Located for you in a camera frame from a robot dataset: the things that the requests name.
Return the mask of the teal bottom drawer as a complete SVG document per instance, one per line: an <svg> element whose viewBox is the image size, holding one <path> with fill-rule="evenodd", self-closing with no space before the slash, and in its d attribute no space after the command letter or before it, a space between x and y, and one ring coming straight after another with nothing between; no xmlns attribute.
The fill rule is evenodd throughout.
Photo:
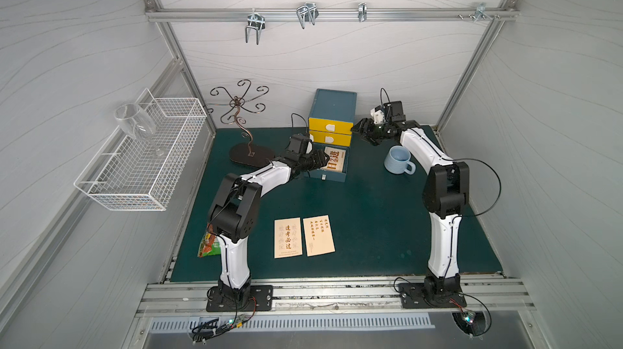
<svg viewBox="0 0 623 349"><path fill-rule="evenodd" d="M306 177L344 183L347 178L349 149L327 144L314 144L313 148L321 149L325 154L329 155L329 162L325 167L306 173Z"/></svg>

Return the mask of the teal drawer cabinet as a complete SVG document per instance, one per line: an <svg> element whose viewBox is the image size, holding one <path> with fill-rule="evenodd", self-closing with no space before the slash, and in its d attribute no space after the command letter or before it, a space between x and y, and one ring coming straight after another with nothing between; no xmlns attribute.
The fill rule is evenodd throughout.
<svg viewBox="0 0 623 349"><path fill-rule="evenodd" d="M349 121L355 125L356 102L356 93L318 89L308 118Z"/></svg>

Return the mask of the beige postcard red characters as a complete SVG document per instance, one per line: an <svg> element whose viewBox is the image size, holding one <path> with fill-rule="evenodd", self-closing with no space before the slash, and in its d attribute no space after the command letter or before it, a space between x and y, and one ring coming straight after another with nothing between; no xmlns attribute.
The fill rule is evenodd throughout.
<svg viewBox="0 0 623 349"><path fill-rule="evenodd" d="M346 164L347 151L327 146L324 148L324 152L329 156L329 160L323 170L342 173Z"/></svg>

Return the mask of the beige postcard with calligraphy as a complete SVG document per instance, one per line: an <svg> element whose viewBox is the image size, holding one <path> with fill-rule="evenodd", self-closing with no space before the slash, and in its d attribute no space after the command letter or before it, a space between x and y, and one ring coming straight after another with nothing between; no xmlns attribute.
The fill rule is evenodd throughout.
<svg viewBox="0 0 623 349"><path fill-rule="evenodd" d="M274 221L274 258L303 255L301 218Z"/></svg>

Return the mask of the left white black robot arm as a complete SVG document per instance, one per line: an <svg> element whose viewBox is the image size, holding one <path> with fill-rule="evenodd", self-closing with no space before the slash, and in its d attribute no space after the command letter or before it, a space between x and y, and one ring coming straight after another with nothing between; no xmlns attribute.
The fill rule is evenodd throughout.
<svg viewBox="0 0 623 349"><path fill-rule="evenodd" d="M256 226L261 198L300 173L328 164L329 154L313 149L308 153L277 157L267 166L246 175L225 176L210 207L206 227L221 247L219 292L238 302L249 297L248 237Z"/></svg>

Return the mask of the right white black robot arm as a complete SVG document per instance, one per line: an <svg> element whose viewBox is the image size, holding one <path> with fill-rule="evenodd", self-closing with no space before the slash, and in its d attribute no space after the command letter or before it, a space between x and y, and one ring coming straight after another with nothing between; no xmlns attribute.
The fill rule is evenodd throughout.
<svg viewBox="0 0 623 349"><path fill-rule="evenodd" d="M423 205L430 214L432 246L423 296L434 303L459 293L458 235L469 197L469 166L447 157L415 121L376 124L363 118L351 131L373 145L395 139L426 172Z"/></svg>

